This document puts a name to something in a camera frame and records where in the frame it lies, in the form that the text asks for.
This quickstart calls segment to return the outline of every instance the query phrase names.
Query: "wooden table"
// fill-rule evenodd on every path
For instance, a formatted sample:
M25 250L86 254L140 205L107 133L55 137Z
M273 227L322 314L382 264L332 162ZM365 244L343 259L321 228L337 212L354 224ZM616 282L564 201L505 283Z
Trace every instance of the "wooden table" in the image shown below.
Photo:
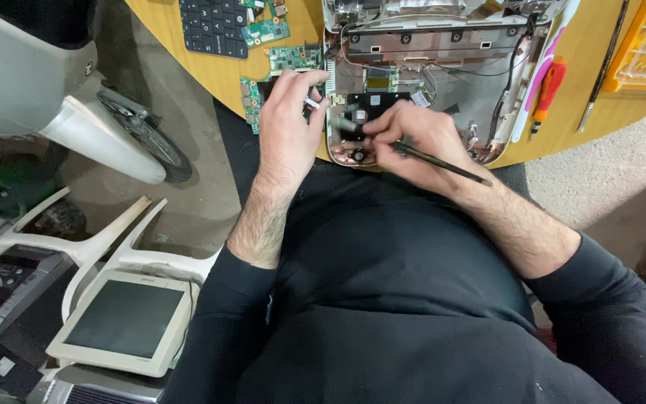
M193 53L186 50L176 0L126 0L176 60L211 94L243 116L239 78L261 79L268 75L264 47L250 51L247 60ZM632 23L642 0L631 0L620 41ZM582 0L577 14L564 32L556 54L568 62L568 73L535 140L527 144L527 129L520 142L510 143L490 168L534 160L578 146L617 131L646 116L646 94L602 93L595 104L584 133L576 129L594 85L609 38L615 27L621 0ZM288 0L291 37L270 46L297 46L304 41L320 42L323 32L320 0ZM324 142L318 157L328 160Z

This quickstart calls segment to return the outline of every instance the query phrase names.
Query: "hairy forearm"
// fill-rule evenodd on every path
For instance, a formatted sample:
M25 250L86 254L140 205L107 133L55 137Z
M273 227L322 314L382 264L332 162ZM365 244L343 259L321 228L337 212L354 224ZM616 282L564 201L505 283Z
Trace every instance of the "hairy forearm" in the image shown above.
M228 237L231 253L266 269L278 267L286 214L295 190L271 186L256 176L238 221Z
M453 201L480 224L521 277L540 278L559 269L577 251L580 235L486 174L493 187L465 184Z

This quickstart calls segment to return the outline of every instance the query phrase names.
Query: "keyboard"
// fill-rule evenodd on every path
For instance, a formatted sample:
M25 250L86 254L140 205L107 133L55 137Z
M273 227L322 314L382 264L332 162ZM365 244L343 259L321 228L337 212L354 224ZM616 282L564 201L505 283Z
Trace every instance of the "keyboard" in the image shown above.
M248 18L239 0L179 0L186 49L247 59L243 28Z

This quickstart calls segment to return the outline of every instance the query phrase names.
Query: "monitor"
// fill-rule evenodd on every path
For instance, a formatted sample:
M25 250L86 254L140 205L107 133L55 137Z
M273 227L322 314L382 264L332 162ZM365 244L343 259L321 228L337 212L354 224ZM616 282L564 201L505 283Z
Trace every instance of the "monitor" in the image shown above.
M59 359L161 377L179 350L198 285L100 273L47 348Z

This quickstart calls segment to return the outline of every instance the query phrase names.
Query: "white plastic chair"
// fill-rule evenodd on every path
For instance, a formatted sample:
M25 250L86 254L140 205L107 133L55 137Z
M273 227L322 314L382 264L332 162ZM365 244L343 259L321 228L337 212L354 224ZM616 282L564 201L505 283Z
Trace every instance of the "white plastic chair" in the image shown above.
M121 216L116 218L103 230L90 239L82 242L70 242L68 240L58 239L51 236L42 236L40 234L20 233L23 227L25 227L25 225L27 225L34 217L43 212L44 209L51 206L54 202L63 198L69 193L69 191L69 187L66 187L50 196L31 209L27 214L22 216L15 225L0 237L0 254L14 244L23 244L62 251L68 254L76 265L78 265L79 270L71 280L62 302L62 318L64 322L66 322L66 318L74 308L71 307L71 303L73 301L78 301L78 298L81 295L82 290L77 288L77 286L81 285L82 287L85 287L94 279L96 273L98 273L93 266L94 263L101 259L103 254L105 254L111 246L111 243L113 243L114 240L116 240L116 238L126 230L131 222L133 222L133 220L136 219L136 217L139 216L139 214L143 212L149 204L151 204L151 199L148 196L142 196L136 203L126 209Z
M218 254L221 252L221 248L223 248L223 246L221 246L221 248L218 249L218 251L211 257L203 260L197 260L195 258L184 257L183 255L171 254L168 252L134 250L134 247L139 243L139 239L141 238L141 234L144 232L145 228L152 220L154 220L154 217L167 203L168 200L164 198L158 205L151 209L144 218L141 219L139 224L133 228L133 231L123 240L123 242L121 242L119 248L116 249L111 256L111 259L106 262L104 267L101 268L101 271L97 276L108 270L120 270L125 272L139 272L144 270L145 272L154 272L175 278L193 279L197 280L199 283L203 283L208 276L208 272L211 271L211 267L213 267L214 262L216 262ZM89 282L86 285L86 289L80 294L80 297L88 293L90 286L93 284L93 281ZM78 285L76 285L74 280L72 280L67 292L69 289L77 287ZM68 306L66 304L62 304L62 312L69 307L70 310L73 310L73 308L76 307L76 302L74 303L75 304Z

